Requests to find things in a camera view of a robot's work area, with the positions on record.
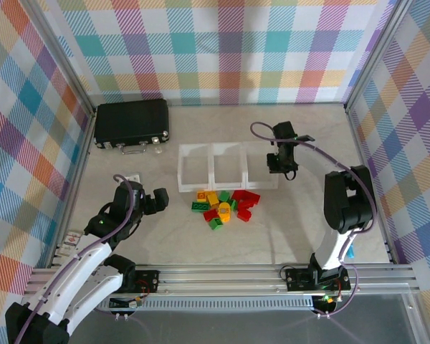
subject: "clear plastic container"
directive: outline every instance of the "clear plastic container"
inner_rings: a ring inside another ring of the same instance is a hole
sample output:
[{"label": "clear plastic container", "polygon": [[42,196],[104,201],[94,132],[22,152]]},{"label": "clear plastic container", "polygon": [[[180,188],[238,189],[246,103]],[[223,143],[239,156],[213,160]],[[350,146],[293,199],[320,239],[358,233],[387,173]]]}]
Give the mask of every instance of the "clear plastic container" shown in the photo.
[{"label": "clear plastic container", "polygon": [[180,145],[178,190],[277,188],[278,175],[270,174],[266,164],[266,154],[274,152],[262,141]]}]

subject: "plaid wallpaper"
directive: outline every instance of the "plaid wallpaper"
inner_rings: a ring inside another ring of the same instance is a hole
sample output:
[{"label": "plaid wallpaper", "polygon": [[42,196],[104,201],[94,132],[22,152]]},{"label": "plaid wallpaper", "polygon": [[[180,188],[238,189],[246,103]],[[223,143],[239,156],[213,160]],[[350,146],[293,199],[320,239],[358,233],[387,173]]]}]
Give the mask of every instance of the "plaid wallpaper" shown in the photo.
[{"label": "plaid wallpaper", "polygon": [[406,15],[354,110],[396,250],[430,315],[430,0]]},{"label": "plaid wallpaper", "polygon": [[344,101],[395,1],[39,3],[94,102],[225,105]]},{"label": "plaid wallpaper", "polygon": [[0,344],[45,261],[87,116],[18,0],[0,0]]}]

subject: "metal extrusion bar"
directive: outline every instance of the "metal extrusion bar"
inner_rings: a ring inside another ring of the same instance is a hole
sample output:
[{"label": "metal extrusion bar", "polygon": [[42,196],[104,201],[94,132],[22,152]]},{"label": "metal extrusion bar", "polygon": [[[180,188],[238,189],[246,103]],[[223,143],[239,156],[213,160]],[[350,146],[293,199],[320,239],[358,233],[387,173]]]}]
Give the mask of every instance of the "metal extrusion bar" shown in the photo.
[{"label": "metal extrusion bar", "polygon": [[[362,146],[361,141],[357,133],[355,132],[355,124],[353,122],[352,116],[348,115],[347,117],[349,122],[350,133],[352,134],[353,140],[355,142],[355,147],[357,148],[357,154],[362,164],[365,166],[368,166],[368,161],[361,151],[361,146]],[[374,196],[376,198],[376,204],[381,204],[381,198],[379,197],[380,193],[376,191],[376,183],[373,183],[373,188],[374,188]],[[387,230],[388,228],[388,226],[386,225],[387,219],[383,211],[378,212],[378,220],[379,220],[378,224],[379,224],[379,228],[381,229],[382,237],[384,241],[387,243],[387,247],[388,247],[388,249],[386,250],[387,254],[390,254],[390,257],[393,260],[393,262],[397,263],[399,262],[398,253],[395,249],[395,245],[393,244],[393,239],[391,237],[391,234]]]},{"label": "metal extrusion bar", "polygon": [[350,114],[352,111],[354,104],[357,102],[358,98],[361,96],[363,91],[366,89],[366,86],[369,83],[370,78],[373,76],[378,63],[383,58],[386,53],[390,43],[392,42],[393,36],[396,33],[396,30],[400,26],[401,21],[408,13],[411,5],[414,0],[398,0],[396,2],[395,7],[392,10],[390,18],[383,28],[379,39],[371,52],[368,61],[363,67],[363,71],[358,77],[355,86],[352,89],[352,92],[349,94],[348,101],[346,103],[346,112]]},{"label": "metal extrusion bar", "polygon": [[[288,292],[279,276],[281,264],[189,264],[145,265],[140,270],[159,270],[159,286],[150,299],[160,297],[251,297],[283,295],[324,295],[317,292]],[[357,264],[358,294],[401,294],[419,291],[409,265]],[[30,297],[54,274],[55,269],[35,269],[24,297]],[[349,269],[353,283],[355,272]],[[135,297],[133,294],[112,294],[111,297]]]},{"label": "metal extrusion bar", "polygon": [[75,172],[73,173],[72,182],[67,192],[67,201],[62,207],[59,221],[57,221],[56,234],[51,243],[46,261],[46,266],[51,266],[52,260],[54,259],[54,251],[56,250],[57,244],[61,243],[69,229],[70,219],[72,218],[73,211],[75,210],[75,204],[77,201],[78,189],[81,184],[81,177],[85,171],[87,165],[87,158],[89,156],[89,149],[94,136],[94,123],[95,117],[90,116],[87,125],[85,139],[83,140],[80,156],[78,157],[77,163],[75,164]]},{"label": "metal extrusion bar", "polygon": [[73,69],[72,64],[64,52],[64,49],[59,43],[59,40],[54,35],[54,32],[46,20],[41,7],[36,3],[35,0],[21,0],[20,2],[22,7],[27,12],[27,15],[31,19],[33,25],[37,28],[37,31],[42,37],[49,52],[54,57],[54,60],[67,78],[69,86],[72,88],[77,98],[81,100],[81,106],[83,107],[83,110],[88,114],[92,114],[95,106],[92,104],[91,99],[82,86],[77,73]]}]

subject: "lego brick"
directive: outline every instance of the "lego brick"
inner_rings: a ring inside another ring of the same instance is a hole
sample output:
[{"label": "lego brick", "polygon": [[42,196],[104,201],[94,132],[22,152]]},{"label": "lego brick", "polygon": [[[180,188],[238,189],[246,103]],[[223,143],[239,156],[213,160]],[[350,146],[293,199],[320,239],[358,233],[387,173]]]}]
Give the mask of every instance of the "lego brick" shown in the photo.
[{"label": "lego brick", "polygon": [[240,211],[241,209],[252,208],[254,205],[255,205],[255,202],[253,200],[247,199],[247,200],[244,200],[244,201],[240,201],[239,205],[237,206],[237,208]]},{"label": "lego brick", "polygon": [[233,194],[232,194],[232,196],[231,196],[231,198],[232,199],[235,199],[236,201],[241,201],[243,198],[244,198],[244,192],[245,192],[245,190],[236,190]]},{"label": "lego brick", "polygon": [[207,222],[210,222],[212,219],[218,217],[218,211],[216,209],[212,209],[204,212],[204,218]]},{"label": "lego brick", "polygon": [[196,200],[198,202],[207,202],[207,195],[205,191],[198,191],[196,194]]},{"label": "lego brick", "polygon": [[231,211],[237,210],[237,201],[235,199],[230,199],[228,201],[229,205],[231,206]]},{"label": "lego brick", "polygon": [[203,213],[205,211],[210,210],[210,204],[207,202],[193,202],[191,205],[191,210],[196,211],[198,213]]},{"label": "lego brick", "polygon": [[209,200],[210,206],[215,206],[219,203],[218,197],[216,197],[216,193],[210,193],[209,195],[207,195],[207,199]]},{"label": "lego brick", "polygon": [[251,217],[252,213],[246,209],[242,209],[237,212],[237,218],[241,219],[244,222],[248,222]]},{"label": "lego brick", "polygon": [[258,204],[260,197],[261,197],[260,195],[257,195],[256,193],[253,193],[247,190],[244,192],[244,199],[248,199],[249,201],[254,201],[255,204]]},{"label": "lego brick", "polygon": [[229,192],[228,191],[222,191],[220,193],[220,196],[218,197],[220,202],[227,202],[229,200]]},{"label": "lego brick", "polygon": [[216,217],[215,219],[212,219],[209,222],[209,226],[210,228],[212,228],[212,231],[216,231],[217,229],[220,229],[223,226],[223,222],[221,222],[221,219]]},{"label": "lego brick", "polygon": [[228,222],[231,219],[231,206],[227,202],[220,203],[218,207],[218,215],[221,222]]}]

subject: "wire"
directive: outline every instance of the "wire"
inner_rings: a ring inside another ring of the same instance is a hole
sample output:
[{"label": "wire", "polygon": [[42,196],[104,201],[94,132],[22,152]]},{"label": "wire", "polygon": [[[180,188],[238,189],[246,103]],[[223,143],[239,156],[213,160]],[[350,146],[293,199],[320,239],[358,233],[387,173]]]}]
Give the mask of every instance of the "wire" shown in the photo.
[{"label": "wire", "polygon": [[146,281],[144,281],[143,279],[138,279],[136,283],[142,283],[142,284],[143,284],[143,285],[145,285],[145,286],[146,286],[146,288],[147,288],[147,292],[148,292],[148,294],[147,294],[147,295],[145,295],[143,298],[145,299],[145,297],[149,296],[149,294],[150,294],[150,287],[148,286],[148,283],[147,283]]},{"label": "wire", "polygon": [[280,278],[282,279],[282,281],[284,281],[284,282],[286,282],[286,281],[287,281],[284,277],[282,277],[282,271],[283,271],[283,269],[284,269],[285,267],[291,267],[292,269],[294,269],[294,267],[292,267],[291,265],[284,265],[283,267],[281,267],[281,268],[280,268],[280,270],[279,270],[279,277],[280,277]]},{"label": "wire", "polygon": [[[99,310],[98,308],[94,308],[94,311],[95,312],[97,312],[97,313],[102,313],[102,314],[104,314],[104,315],[107,315],[108,317],[111,317],[111,318],[113,318],[113,319],[115,319],[116,318],[116,316],[114,315],[114,314],[112,314],[111,312],[106,312],[106,311],[104,311],[104,310]],[[146,333],[146,336],[147,336],[147,338],[148,338],[148,342],[149,343],[152,343],[153,341],[152,341],[152,339],[153,339],[153,336],[151,335],[151,332],[150,332],[150,330],[148,329],[148,326],[145,324],[145,323],[143,323],[140,319],[138,319],[138,318],[136,318],[136,317],[134,317],[134,315],[135,314],[138,314],[138,312],[137,311],[135,311],[134,313],[132,313],[131,315],[129,315],[128,316],[128,319],[129,320],[134,320],[135,322],[137,322],[143,329],[144,329],[144,331],[145,331],[145,333]]]},{"label": "wire", "polygon": [[285,179],[287,179],[288,181],[294,181],[294,179],[296,178],[296,171],[293,171],[293,178],[288,178],[288,173],[284,173]]},{"label": "wire", "polygon": [[46,291],[43,293],[41,300],[37,303],[34,310],[32,310],[32,313],[30,313],[30,316],[27,318],[26,322],[24,323],[21,330],[19,331],[19,334],[17,335],[16,341],[14,342],[14,344],[20,344],[22,338],[24,337],[24,334],[25,334],[27,328],[29,327],[29,325],[32,322],[32,320],[34,319],[35,315],[39,312],[40,308],[44,304],[44,300],[48,298],[49,294],[51,294],[51,291],[54,289],[56,284],[59,282],[59,280],[62,278],[62,276],[72,267],[72,265],[75,262],[78,262],[79,259],[81,259],[94,246],[96,246],[99,243],[106,242],[109,238],[111,238],[115,234],[117,234],[129,222],[129,219],[130,219],[130,216],[132,215],[133,207],[134,207],[134,203],[133,203],[134,202],[134,193],[132,190],[132,186],[130,185],[129,181],[124,176],[121,176],[120,174],[115,174],[113,176],[113,179],[115,181],[118,181],[118,179],[122,179],[123,182],[125,183],[125,185],[128,187],[130,205],[129,205],[128,212],[126,213],[126,217],[124,218],[123,222],[121,222],[119,224],[118,227],[116,227],[113,231],[111,231],[109,234],[105,235],[104,237],[102,237],[102,238],[96,240],[95,242],[91,243],[90,245],[86,246],[80,253],[78,253],[78,258],[73,257],[72,260],[70,260],[67,263],[67,265],[65,265],[61,269],[61,271],[56,275],[56,277],[49,284]]},{"label": "wire", "polygon": [[339,298],[339,297],[341,297],[341,290],[342,290],[341,281],[336,279],[336,282],[338,283],[338,288],[339,288],[339,292],[338,292],[338,298]]},{"label": "wire", "polygon": [[[369,202],[370,207],[371,207],[371,213],[373,214],[373,220],[371,221],[371,223],[366,228],[361,229],[360,231],[357,231],[356,229],[352,230],[352,232],[348,235],[347,239],[345,240],[343,246],[341,247],[341,250],[340,250],[339,255],[338,255],[339,262],[341,263],[341,265],[343,267],[345,267],[345,268],[352,267],[353,268],[353,271],[355,272],[355,285],[354,285],[354,288],[353,288],[348,300],[345,302],[345,304],[339,310],[334,310],[333,312],[330,313],[331,315],[337,314],[337,313],[343,311],[350,304],[353,297],[355,296],[355,291],[358,289],[357,267],[354,264],[346,264],[344,262],[344,252],[350,246],[350,243],[352,242],[352,239],[356,234],[365,234],[365,233],[369,232],[374,227],[374,225],[376,223],[376,218],[378,216],[378,212],[376,209],[376,203],[374,201],[374,198],[371,196],[371,193],[368,190],[368,187],[364,184],[364,182],[360,179],[360,177],[357,176],[357,174],[355,172],[350,170],[349,167],[343,165],[342,163],[340,163],[339,161],[334,159],[330,154],[326,153],[324,150],[318,148],[315,145],[311,145],[310,143],[295,140],[294,138],[267,138],[266,136],[262,136],[262,135],[260,135],[254,131],[253,127],[255,125],[262,125],[266,128],[269,128],[272,132],[274,132],[274,129],[272,128],[272,126],[270,126],[267,123],[253,122],[250,125],[250,131],[257,138],[260,138],[260,139],[266,140],[266,141],[270,141],[270,142],[288,142],[288,143],[296,143],[298,145],[303,145],[303,146],[311,148],[313,151],[319,153],[324,158],[326,158],[328,161],[330,161],[331,163],[334,163],[337,167],[342,168],[344,171],[348,172],[352,176],[352,178],[360,185],[360,187],[363,189],[363,192],[365,193],[365,195],[368,199],[368,202]],[[319,310],[316,310],[316,311],[320,314],[328,315],[328,317],[330,315],[330,314],[324,313],[324,312],[319,311]]]}]

